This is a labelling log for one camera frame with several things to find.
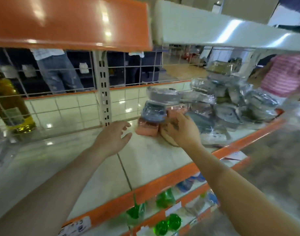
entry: white shirt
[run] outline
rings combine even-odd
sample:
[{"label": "white shirt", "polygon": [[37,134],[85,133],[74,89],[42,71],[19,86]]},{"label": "white shirt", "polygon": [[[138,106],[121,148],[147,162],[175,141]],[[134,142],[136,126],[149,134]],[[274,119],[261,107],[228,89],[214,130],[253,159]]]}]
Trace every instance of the white shirt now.
[{"label": "white shirt", "polygon": [[63,55],[65,52],[61,49],[30,49],[35,60],[45,59],[50,56]]}]

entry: slotted metal post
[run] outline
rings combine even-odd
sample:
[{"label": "slotted metal post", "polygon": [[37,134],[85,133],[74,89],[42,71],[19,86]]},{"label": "slotted metal post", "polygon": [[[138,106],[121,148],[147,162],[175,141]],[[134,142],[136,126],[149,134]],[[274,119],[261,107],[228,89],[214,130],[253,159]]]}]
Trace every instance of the slotted metal post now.
[{"label": "slotted metal post", "polygon": [[105,51],[93,51],[93,65],[100,104],[100,121],[105,127],[112,122],[109,66]]}]

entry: yellow oil bottle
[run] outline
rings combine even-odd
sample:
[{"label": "yellow oil bottle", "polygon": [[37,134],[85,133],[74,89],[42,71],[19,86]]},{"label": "yellow oil bottle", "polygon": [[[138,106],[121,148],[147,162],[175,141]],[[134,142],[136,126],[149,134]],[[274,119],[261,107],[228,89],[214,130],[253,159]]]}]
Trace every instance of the yellow oil bottle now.
[{"label": "yellow oil bottle", "polygon": [[27,133],[36,124],[11,81],[0,72],[0,117],[7,128],[14,133]]}]

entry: person in pink striped shirt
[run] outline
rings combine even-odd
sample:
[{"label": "person in pink striped shirt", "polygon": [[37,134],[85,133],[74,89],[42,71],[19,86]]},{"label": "person in pink striped shirt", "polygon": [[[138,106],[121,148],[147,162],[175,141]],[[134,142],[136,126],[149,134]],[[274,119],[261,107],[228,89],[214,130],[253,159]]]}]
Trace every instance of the person in pink striped shirt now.
[{"label": "person in pink striped shirt", "polygon": [[280,105],[300,89],[300,54],[277,55],[251,76],[265,75],[259,90],[276,99]]}]

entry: pink soap bar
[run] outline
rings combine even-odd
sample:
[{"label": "pink soap bar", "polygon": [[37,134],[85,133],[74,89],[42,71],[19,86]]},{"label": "pink soap bar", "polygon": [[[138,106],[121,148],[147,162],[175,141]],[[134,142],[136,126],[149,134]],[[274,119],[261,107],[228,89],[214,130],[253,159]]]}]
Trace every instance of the pink soap bar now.
[{"label": "pink soap bar", "polygon": [[159,131],[158,123],[148,122],[143,118],[138,119],[138,126],[136,127],[136,133],[138,135],[156,137],[158,131]]},{"label": "pink soap bar", "polygon": [[186,104],[167,107],[167,113],[169,118],[176,118],[176,113],[185,114],[187,112],[188,112],[188,107]]}]

